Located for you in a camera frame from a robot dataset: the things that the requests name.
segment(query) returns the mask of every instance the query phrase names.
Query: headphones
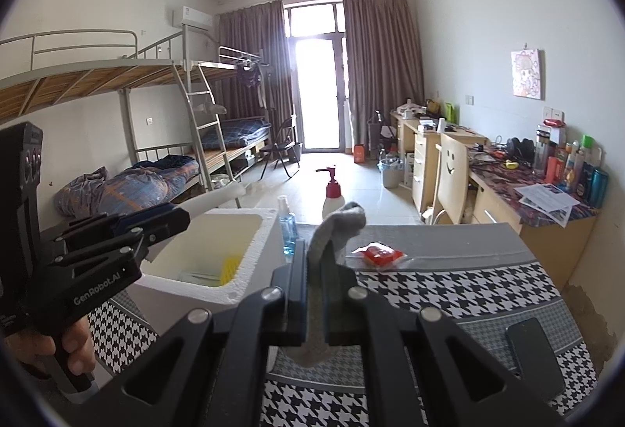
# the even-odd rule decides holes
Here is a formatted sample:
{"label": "headphones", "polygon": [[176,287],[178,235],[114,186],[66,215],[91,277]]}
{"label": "headphones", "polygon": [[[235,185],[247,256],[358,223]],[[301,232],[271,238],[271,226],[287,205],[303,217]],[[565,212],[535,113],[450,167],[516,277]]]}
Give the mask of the headphones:
{"label": "headphones", "polygon": [[534,142],[524,138],[519,141],[518,138],[509,138],[505,143],[505,153],[507,159],[520,159],[532,163],[534,160]]}

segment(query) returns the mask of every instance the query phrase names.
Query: brown curtain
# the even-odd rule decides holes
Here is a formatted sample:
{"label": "brown curtain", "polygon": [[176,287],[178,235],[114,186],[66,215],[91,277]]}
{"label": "brown curtain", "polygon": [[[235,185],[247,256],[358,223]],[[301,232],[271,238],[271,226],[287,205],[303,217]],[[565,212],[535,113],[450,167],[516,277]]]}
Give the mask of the brown curtain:
{"label": "brown curtain", "polygon": [[354,144],[368,148],[367,120],[407,98],[424,103],[421,49],[407,0],[343,0]]}
{"label": "brown curtain", "polygon": [[[220,43],[230,48],[260,53],[271,64],[267,103],[274,130],[293,112],[289,47],[284,34],[282,1],[246,7],[220,15]],[[226,119],[263,115],[256,89],[245,88],[236,79],[221,82],[217,100],[227,109]]]}

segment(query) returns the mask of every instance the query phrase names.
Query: wooden chair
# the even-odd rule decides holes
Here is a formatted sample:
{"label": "wooden chair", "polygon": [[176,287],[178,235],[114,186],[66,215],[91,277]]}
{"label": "wooden chair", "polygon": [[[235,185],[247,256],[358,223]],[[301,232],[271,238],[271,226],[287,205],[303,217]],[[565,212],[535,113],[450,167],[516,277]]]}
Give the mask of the wooden chair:
{"label": "wooden chair", "polygon": [[273,143],[271,145],[265,145],[263,148],[259,150],[260,153],[265,154],[265,157],[263,158],[263,160],[265,161],[265,167],[262,168],[262,174],[261,174],[260,180],[263,180],[262,178],[265,175],[265,170],[267,169],[267,165],[270,162],[271,155],[274,152],[277,153],[277,159],[276,159],[276,164],[274,165],[274,169],[276,169],[277,167],[277,162],[280,161],[282,163],[282,167],[284,168],[284,172],[286,173],[287,177],[292,178],[293,175],[295,175],[295,173],[299,171],[299,161],[296,161],[298,163],[298,169],[295,171],[295,173],[293,173],[293,175],[291,175],[289,171],[286,169],[286,165],[284,163],[284,160],[282,159],[282,155],[285,152],[288,152],[293,147],[295,147],[295,119],[296,118],[297,116],[295,114],[291,115],[284,122],[282,122],[282,124],[280,124],[280,127],[276,131],[276,140],[280,140],[281,139],[280,135],[283,133],[284,141],[280,141],[279,143]]}
{"label": "wooden chair", "polygon": [[468,189],[469,153],[467,147],[451,136],[441,134],[441,155],[436,194],[443,209],[436,214],[434,224],[445,213],[454,224],[462,222]]}

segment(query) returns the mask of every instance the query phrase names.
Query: ladder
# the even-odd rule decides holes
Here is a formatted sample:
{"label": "ladder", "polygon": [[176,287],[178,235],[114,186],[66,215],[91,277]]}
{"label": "ladder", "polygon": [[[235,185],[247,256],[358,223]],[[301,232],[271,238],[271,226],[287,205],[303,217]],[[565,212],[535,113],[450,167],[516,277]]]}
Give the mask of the ladder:
{"label": "ladder", "polygon": [[[190,63],[190,61],[185,61],[184,70],[186,75],[186,83],[182,82],[176,66],[172,66],[172,71],[174,73],[174,78],[176,79],[178,88],[180,89],[180,92],[182,93],[182,95],[184,96],[184,100],[186,101],[185,107],[187,110],[187,116],[189,118],[191,140],[193,142],[193,149],[195,150],[196,159],[199,163],[199,173],[201,180],[200,185],[202,192],[205,193],[206,190],[213,190],[213,183],[211,182],[211,175],[208,171],[206,159],[204,157],[204,147],[202,147],[202,141],[199,136],[200,130],[207,129],[208,127],[215,127],[215,130],[217,132],[217,140],[220,144],[221,156],[224,159],[224,166],[226,167],[228,178],[231,182],[235,182],[236,180],[234,178],[234,175],[232,174],[232,167],[230,166],[230,160],[228,159],[226,144],[224,142],[224,134],[221,131],[220,114],[225,114],[226,109],[223,106],[215,103],[213,91],[211,90],[211,86],[209,85],[208,80],[206,79],[206,76],[204,75],[204,72],[202,71],[202,67],[200,65],[196,65],[195,67],[198,69],[200,78],[202,79],[202,82],[204,82],[206,90],[201,92],[193,92],[191,90],[191,70],[193,69],[193,67],[194,66]],[[209,96],[211,103],[206,108],[206,112],[213,118],[213,120],[208,122],[207,124],[198,125],[198,121],[195,118],[195,112],[193,111],[191,97],[196,95]],[[235,198],[234,200],[236,202],[237,208],[241,208],[241,201],[239,200],[239,198]]]}

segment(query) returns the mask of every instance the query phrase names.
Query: yellow brush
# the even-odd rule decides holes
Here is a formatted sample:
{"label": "yellow brush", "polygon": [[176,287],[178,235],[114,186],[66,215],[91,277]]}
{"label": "yellow brush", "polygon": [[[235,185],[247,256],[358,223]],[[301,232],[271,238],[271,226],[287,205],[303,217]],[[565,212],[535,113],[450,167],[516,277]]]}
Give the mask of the yellow brush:
{"label": "yellow brush", "polygon": [[220,286],[234,279],[242,259],[242,257],[230,256],[224,260],[224,264],[221,267]]}

